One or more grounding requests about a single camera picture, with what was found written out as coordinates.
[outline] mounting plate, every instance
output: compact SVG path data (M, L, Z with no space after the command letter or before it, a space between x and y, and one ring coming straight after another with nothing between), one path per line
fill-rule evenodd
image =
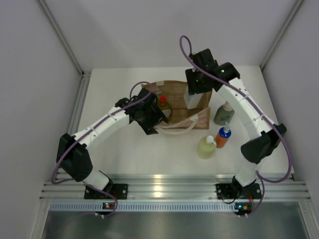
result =
M128 198L127 184L113 184L110 194L118 200L126 200ZM111 199L103 193L97 192L90 187L85 187L84 199Z
M220 200L235 199L234 194L230 192L231 192L230 183L216 184L216 194L218 199ZM245 189L245 195L240 197L240 199L249 199L249 194L251 194L253 199L261 199L261 190L258 183L255 183L252 186L250 186L248 189Z

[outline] green bottle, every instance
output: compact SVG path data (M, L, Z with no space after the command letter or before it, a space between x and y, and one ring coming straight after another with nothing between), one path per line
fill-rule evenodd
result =
M197 154L203 159L208 159L215 151L216 146L216 141L213 136L205 136L199 142Z
M221 107L218 108L214 117L214 123L217 125L226 125L226 122L230 122L235 114L235 111L226 101Z
M167 102L165 96L161 96L159 98L158 107L163 112L163 114L167 117L167 120L170 121L172 107L171 107L170 103Z

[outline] gray wall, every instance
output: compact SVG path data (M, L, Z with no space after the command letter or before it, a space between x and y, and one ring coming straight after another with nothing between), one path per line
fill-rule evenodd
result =
M24 239L79 76L35 0L2 0L0 32L0 232Z
M46 0L80 63L188 66L178 40L219 62L259 65L293 0Z
M319 213L319 1L306 0L264 70L294 169L306 181Z

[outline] yellow bottle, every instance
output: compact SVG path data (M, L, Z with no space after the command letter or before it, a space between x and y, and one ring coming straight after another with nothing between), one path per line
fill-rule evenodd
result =
M198 145L197 154L203 159L208 159L211 157L216 149L216 142L213 136L203 137Z
M172 107L171 107L170 103L168 103L166 101L166 97L165 96L161 96L159 98L158 107L163 112L163 114L167 117L168 121L170 121Z

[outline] white rope handle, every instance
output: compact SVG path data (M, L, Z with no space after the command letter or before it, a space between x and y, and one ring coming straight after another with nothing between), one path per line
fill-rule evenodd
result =
M193 115L193 116L190 118L190 120L192 121L191 125L190 125L188 128L184 129L184 130L179 130L179 131L174 131L174 130L171 130L171 129L168 129L168 130L167 130L167 129L162 128L162 127L159 126L159 125L157 126L157 130L158 130L159 132L162 132L162 133L173 134L173 135L187 133L187 132L190 132L190 131L195 127L195 125L197 124L197 122L198 122L198 120L199 120L198 115L197 115L197 114L196 114L196 115Z

